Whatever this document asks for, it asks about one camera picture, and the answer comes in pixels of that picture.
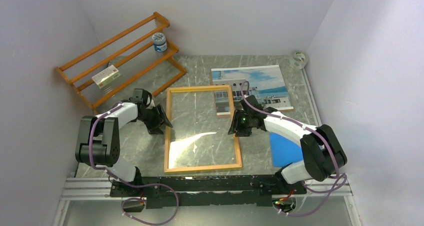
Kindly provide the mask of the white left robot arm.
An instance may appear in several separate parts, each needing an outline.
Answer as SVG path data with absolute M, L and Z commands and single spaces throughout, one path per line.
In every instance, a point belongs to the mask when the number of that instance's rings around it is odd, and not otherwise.
M 130 122 L 141 121 L 148 134 L 163 134 L 162 127 L 172 127 L 163 107 L 154 102 L 153 95 L 145 89 L 134 89 L 133 95 L 119 101 L 103 114 L 84 116 L 79 124 L 75 158 L 94 170 L 105 171 L 123 183 L 131 196 L 143 189 L 140 170 L 121 155 L 119 130 Z

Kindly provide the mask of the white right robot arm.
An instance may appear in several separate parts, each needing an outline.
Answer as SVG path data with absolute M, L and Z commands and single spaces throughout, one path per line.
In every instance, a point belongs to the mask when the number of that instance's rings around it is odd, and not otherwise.
M 256 128 L 282 136 L 301 149 L 302 160 L 284 166 L 281 176 L 275 179 L 277 191 L 288 193 L 297 182 L 324 181 L 342 175 L 340 168 L 346 165 L 347 156 L 330 126 L 304 124 L 274 108 L 265 109 L 253 95 L 243 96 L 240 103 L 242 109 L 235 110 L 229 135 L 247 137 Z

